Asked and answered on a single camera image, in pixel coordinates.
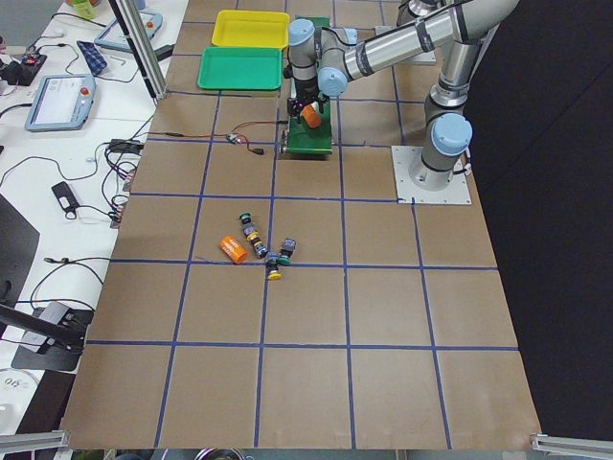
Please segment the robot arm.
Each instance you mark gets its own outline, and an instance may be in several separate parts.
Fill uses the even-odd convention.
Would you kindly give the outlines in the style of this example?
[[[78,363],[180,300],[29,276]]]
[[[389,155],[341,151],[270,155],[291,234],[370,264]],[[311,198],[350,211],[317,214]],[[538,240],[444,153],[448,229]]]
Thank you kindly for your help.
[[[472,138],[463,111],[483,46],[516,6],[514,1],[403,1],[396,26],[364,41],[350,38],[346,29],[297,18],[287,28],[284,76],[295,88],[288,115],[302,122],[307,108],[323,108],[350,82],[441,48],[443,67],[425,99],[426,141],[408,172],[422,189],[442,190]]]

